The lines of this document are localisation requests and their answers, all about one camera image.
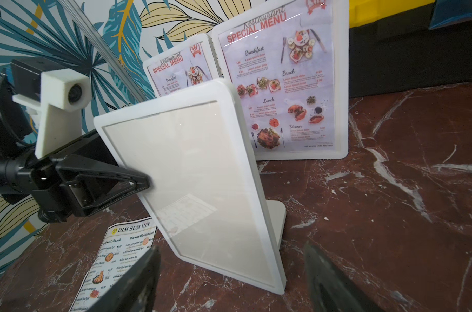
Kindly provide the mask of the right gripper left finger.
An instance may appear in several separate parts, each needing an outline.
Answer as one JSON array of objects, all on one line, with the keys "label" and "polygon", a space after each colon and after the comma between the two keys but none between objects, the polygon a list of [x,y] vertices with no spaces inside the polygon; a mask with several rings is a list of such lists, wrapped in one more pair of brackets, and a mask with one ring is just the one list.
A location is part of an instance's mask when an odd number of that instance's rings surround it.
[{"label": "right gripper left finger", "polygon": [[157,246],[152,246],[89,311],[152,312],[160,268],[160,250]]}]

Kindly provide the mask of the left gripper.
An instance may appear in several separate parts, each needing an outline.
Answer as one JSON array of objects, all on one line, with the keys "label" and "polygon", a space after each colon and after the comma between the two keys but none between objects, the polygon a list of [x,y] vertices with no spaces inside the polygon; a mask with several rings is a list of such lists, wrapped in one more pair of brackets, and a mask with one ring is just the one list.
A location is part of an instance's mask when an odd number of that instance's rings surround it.
[{"label": "left gripper", "polygon": [[42,222],[90,217],[150,188],[146,174],[116,166],[96,130],[83,135],[32,168],[31,195]]}]

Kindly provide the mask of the yellow header menu sheet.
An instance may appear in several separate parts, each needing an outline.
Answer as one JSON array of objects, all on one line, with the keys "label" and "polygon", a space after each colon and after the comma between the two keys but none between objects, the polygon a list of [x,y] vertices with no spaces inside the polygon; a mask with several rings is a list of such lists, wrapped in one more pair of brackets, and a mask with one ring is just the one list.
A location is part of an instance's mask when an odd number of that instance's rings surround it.
[{"label": "yellow header menu sheet", "polygon": [[87,311],[101,299],[151,248],[156,231],[150,217],[108,227],[70,311]]}]

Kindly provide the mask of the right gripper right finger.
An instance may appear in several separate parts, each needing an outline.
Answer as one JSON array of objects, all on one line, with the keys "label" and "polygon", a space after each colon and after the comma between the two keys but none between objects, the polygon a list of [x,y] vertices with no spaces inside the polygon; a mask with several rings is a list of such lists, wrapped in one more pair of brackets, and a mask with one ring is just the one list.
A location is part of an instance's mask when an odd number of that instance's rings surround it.
[{"label": "right gripper right finger", "polygon": [[382,311],[319,247],[306,243],[303,253],[314,311]]}]

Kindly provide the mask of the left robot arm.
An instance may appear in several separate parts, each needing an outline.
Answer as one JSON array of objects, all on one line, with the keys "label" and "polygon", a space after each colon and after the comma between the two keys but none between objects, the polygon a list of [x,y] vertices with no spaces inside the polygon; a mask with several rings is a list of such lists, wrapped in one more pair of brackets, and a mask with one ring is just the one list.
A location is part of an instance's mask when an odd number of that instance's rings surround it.
[{"label": "left robot arm", "polygon": [[97,131],[93,130],[37,159],[35,148],[12,135],[19,122],[3,113],[13,108],[12,87],[0,79],[0,195],[10,204],[32,196],[42,222],[66,222],[71,215],[90,217],[148,189],[146,174],[119,167]]}]

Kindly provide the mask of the pink menu sheet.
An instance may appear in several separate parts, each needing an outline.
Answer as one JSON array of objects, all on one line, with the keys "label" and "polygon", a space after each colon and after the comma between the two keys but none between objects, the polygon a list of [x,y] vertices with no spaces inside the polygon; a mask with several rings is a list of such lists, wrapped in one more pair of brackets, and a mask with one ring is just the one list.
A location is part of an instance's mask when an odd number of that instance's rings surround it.
[{"label": "pink menu sheet", "polygon": [[159,98],[214,78],[201,42],[151,58],[144,69]]}]

